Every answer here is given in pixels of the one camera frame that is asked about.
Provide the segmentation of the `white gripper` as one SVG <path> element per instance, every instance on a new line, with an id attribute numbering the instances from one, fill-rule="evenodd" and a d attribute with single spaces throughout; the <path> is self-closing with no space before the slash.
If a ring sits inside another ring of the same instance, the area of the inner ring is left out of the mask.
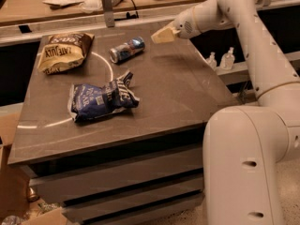
<path id="1" fill-rule="evenodd" d="M 182 11 L 173 21 L 173 27 L 164 27 L 151 36 L 154 43 L 173 42 L 177 37 L 190 39 L 201 33 L 194 16 L 194 8 Z"/>

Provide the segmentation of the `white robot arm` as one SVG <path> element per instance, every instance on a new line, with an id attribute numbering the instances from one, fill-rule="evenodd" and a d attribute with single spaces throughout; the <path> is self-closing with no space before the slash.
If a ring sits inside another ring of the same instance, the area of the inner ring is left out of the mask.
<path id="1" fill-rule="evenodd" d="M 257 103 L 227 107 L 202 143 L 208 225 L 285 225 L 276 164 L 300 156 L 300 78 L 254 0 L 207 0 L 153 34 L 155 43 L 234 27 Z"/>

